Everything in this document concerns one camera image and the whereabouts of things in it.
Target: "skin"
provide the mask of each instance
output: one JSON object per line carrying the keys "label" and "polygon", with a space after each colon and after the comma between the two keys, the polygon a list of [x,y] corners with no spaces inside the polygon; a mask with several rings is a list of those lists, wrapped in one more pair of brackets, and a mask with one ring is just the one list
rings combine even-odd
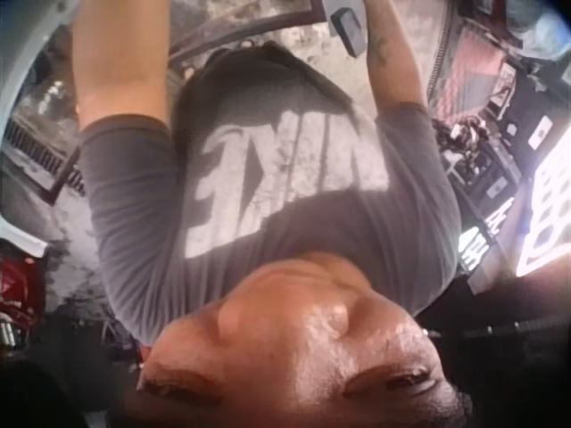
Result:
{"label": "skin", "polygon": [[[426,107],[392,2],[366,6],[379,111]],[[115,114],[169,122],[169,8],[169,0],[83,1],[73,50],[82,129]],[[325,253],[262,267],[223,300],[173,322],[139,389],[128,407],[159,426],[393,426],[458,405],[414,319],[351,262]]]}

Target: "gray t-shirt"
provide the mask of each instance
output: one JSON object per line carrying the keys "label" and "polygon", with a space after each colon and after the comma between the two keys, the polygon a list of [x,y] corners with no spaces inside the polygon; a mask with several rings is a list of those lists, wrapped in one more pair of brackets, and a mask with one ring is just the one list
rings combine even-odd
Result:
{"label": "gray t-shirt", "polygon": [[105,289],[143,344],[311,251],[347,258],[412,315],[452,279],[459,210],[419,106],[375,122],[309,66],[260,49],[198,73],[173,120],[172,137],[156,119],[101,120],[80,160]]}

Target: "red object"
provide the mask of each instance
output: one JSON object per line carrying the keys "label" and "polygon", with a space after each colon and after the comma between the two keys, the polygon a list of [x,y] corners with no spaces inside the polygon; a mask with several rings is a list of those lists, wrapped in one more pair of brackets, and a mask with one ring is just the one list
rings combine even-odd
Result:
{"label": "red object", "polygon": [[0,280],[0,313],[29,330],[44,315],[46,305],[46,283],[39,266],[31,258],[2,257]]}

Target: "tattoo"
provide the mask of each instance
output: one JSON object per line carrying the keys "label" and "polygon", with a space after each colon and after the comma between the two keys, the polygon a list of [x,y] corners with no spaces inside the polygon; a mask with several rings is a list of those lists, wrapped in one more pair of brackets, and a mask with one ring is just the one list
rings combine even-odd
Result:
{"label": "tattoo", "polygon": [[382,35],[372,34],[368,41],[368,65],[384,67],[388,57],[388,40]]}

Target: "metal bar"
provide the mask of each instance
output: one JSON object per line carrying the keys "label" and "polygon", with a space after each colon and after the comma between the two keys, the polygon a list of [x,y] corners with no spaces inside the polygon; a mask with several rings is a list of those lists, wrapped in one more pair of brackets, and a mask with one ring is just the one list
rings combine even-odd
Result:
{"label": "metal bar", "polygon": [[316,12],[311,9],[307,12],[293,12],[268,18],[260,18],[253,22],[214,31],[207,36],[204,36],[206,33],[202,29],[200,34],[196,34],[195,37],[193,37],[192,34],[186,37],[186,41],[188,42],[186,47],[181,46],[176,52],[171,51],[169,66],[171,68],[178,68],[182,62],[188,58],[204,54],[211,49],[237,40],[257,36],[270,31],[312,25],[323,21],[326,21],[325,13],[323,12],[321,14],[320,11]]}
{"label": "metal bar", "polygon": [[79,160],[79,147],[76,147],[71,156],[65,160],[61,166],[60,173],[55,178],[52,188],[48,191],[48,200],[46,201],[50,205],[54,205],[57,201],[58,196],[62,192],[63,187],[70,178],[71,173],[75,167],[75,164]]}
{"label": "metal bar", "polygon": [[327,21],[327,15],[325,13],[323,0],[311,0],[311,11],[315,14],[315,17],[319,19],[320,22]]}

